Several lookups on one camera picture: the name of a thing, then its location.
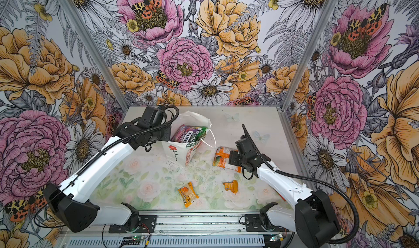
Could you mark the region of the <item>white paper gift bag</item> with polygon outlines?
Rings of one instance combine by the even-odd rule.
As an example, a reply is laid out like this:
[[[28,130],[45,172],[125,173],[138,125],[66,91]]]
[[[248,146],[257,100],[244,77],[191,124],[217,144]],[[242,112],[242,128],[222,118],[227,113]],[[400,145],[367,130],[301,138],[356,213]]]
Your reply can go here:
[[[191,127],[208,127],[205,137],[208,133],[212,135],[213,132],[211,130],[212,123],[210,119],[191,111],[186,111],[185,113],[180,114],[179,117],[172,123],[170,141],[162,142],[161,144],[166,158],[180,167],[185,168],[188,166],[195,152],[202,144],[208,145],[211,148],[214,148],[215,146],[207,143],[205,141],[205,137],[192,143],[172,142],[171,139],[173,135],[183,124]]]

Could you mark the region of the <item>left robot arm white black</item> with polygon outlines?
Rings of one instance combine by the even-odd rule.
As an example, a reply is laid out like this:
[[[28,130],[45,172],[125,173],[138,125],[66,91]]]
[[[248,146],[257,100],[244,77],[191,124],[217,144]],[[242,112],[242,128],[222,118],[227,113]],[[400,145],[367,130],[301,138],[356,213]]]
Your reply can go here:
[[[91,195],[106,176],[138,148],[170,139],[171,125],[180,112],[176,106],[148,106],[143,115],[121,124],[102,149],[60,185],[48,184],[44,196],[53,214],[74,233],[90,226],[116,225],[127,232],[141,225],[140,212],[132,205],[94,203]]]

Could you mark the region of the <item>orange Fox's fruits candy bag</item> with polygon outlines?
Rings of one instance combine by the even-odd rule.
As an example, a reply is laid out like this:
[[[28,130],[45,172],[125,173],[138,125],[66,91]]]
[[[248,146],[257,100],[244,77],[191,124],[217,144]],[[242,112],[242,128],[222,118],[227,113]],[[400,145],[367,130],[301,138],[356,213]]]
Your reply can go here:
[[[238,173],[241,173],[242,172],[241,167],[229,164],[231,151],[234,151],[234,150],[229,147],[224,147],[224,146],[218,147],[215,153],[215,158],[213,160],[213,166],[230,169]]]

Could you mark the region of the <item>purple Fox's berries candy bag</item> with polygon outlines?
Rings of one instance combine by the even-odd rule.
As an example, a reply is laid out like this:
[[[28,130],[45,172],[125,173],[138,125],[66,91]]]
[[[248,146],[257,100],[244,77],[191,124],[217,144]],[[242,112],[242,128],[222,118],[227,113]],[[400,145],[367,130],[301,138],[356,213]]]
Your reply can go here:
[[[188,125],[181,125],[173,135],[171,141],[178,143],[192,143],[198,140],[202,129],[201,127],[191,127]]]

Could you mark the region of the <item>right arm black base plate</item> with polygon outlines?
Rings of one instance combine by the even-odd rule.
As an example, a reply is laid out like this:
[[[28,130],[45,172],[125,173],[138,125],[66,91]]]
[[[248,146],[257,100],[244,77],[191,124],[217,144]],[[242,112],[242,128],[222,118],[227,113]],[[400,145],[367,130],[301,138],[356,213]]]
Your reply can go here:
[[[244,219],[240,219],[246,232],[285,232],[286,229],[280,226],[273,226],[266,220],[262,220],[260,214],[245,214]]]

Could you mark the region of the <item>small orange yellow snack packet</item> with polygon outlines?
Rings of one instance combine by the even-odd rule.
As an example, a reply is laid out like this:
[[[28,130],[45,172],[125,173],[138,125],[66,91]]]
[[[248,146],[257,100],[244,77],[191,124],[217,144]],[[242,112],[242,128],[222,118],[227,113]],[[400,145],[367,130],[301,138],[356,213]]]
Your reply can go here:
[[[179,188],[178,193],[181,195],[183,204],[186,208],[190,207],[192,203],[199,198],[195,193],[192,182],[188,182],[186,185]]]

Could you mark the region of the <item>green Fox's lemon candy bag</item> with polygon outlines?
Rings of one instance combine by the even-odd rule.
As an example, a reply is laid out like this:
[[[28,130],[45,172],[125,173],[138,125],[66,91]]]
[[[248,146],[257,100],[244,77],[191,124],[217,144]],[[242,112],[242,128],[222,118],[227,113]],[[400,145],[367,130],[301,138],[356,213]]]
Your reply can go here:
[[[208,127],[195,127],[196,131],[192,142],[197,142],[205,137]]]

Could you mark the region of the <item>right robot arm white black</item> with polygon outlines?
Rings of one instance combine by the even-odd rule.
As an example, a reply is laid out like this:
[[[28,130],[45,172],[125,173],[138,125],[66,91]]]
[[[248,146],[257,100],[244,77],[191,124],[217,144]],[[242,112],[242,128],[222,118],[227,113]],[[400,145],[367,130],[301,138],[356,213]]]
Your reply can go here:
[[[308,248],[319,248],[338,234],[340,225],[324,192],[313,191],[280,171],[249,136],[243,135],[235,144],[237,149],[231,151],[229,163],[267,183],[291,206],[283,208],[271,202],[261,208],[259,221],[265,230],[295,232]]]

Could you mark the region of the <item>small orange candy packet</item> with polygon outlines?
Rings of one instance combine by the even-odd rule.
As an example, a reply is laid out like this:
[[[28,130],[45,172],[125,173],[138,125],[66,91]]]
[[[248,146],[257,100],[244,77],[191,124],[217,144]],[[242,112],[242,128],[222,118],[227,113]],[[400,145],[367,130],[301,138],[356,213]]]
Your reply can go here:
[[[234,194],[238,193],[239,191],[239,183],[237,180],[233,180],[231,182],[224,182],[223,185],[225,191],[230,191]]]

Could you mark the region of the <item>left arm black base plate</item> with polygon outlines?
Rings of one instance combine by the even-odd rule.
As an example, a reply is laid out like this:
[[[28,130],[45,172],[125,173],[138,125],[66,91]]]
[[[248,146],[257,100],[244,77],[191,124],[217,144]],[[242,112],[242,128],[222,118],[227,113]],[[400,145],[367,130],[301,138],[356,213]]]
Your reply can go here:
[[[110,225],[108,232],[122,233],[153,233],[157,224],[157,215],[139,215],[124,225]]]

